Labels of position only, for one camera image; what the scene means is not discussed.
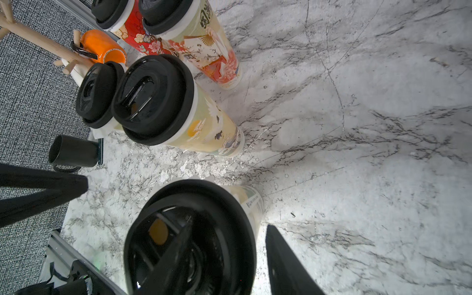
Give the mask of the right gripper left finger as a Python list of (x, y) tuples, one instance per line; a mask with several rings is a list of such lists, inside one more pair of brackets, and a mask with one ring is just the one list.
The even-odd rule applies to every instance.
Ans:
[(135, 295), (185, 295), (194, 219), (188, 221)]

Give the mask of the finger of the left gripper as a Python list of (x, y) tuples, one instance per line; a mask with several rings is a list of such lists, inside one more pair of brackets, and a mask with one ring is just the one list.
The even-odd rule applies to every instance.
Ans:
[(1, 187), (39, 189), (33, 194), (1, 200), (1, 227), (38, 215), (85, 194), (88, 179), (82, 175), (1, 164)]

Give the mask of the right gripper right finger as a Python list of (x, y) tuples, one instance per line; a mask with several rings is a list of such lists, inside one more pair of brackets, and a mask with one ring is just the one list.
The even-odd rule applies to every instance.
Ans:
[(278, 229), (267, 226), (265, 237), (269, 281), (273, 295), (324, 295)]

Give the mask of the black cup lid back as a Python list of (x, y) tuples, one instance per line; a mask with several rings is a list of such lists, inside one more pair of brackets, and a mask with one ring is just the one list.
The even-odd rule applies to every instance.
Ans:
[(212, 181), (185, 179), (158, 189), (130, 226), (124, 244), (129, 294), (144, 284), (193, 217), (186, 295), (249, 295), (256, 240), (239, 202)]

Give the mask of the red paper milk tea cup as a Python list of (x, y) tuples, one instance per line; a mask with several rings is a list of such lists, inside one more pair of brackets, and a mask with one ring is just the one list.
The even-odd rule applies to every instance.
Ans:
[(146, 32), (139, 10), (139, 1), (127, 1), (124, 12), (109, 31), (142, 54), (172, 54), (171, 48), (165, 41)]

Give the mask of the red white paper cup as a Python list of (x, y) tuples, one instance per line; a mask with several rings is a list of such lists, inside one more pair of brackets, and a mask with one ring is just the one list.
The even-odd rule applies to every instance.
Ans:
[(208, 1), (191, 1), (183, 18), (158, 37), (223, 89), (233, 89), (242, 70)]

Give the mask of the cream paper cup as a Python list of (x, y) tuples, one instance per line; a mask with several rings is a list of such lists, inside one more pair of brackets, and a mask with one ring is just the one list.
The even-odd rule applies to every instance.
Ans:
[(234, 157), (245, 144), (237, 124), (197, 83), (188, 118), (164, 145), (220, 157)]
[(254, 238), (257, 240), (264, 216), (264, 200), (260, 193), (251, 186), (223, 186), (241, 205), (247, 215)]
[(123, 127), (121, 124), (118, 123), (117, 120), (112, 118), (108, 123), (104, 124), (104, 126), (100, 128), (90, 128), (91, 136), (94, 140), (99, 140), (102, 138), (107, 137), (111, 132), (119, 131), (123, 132)]

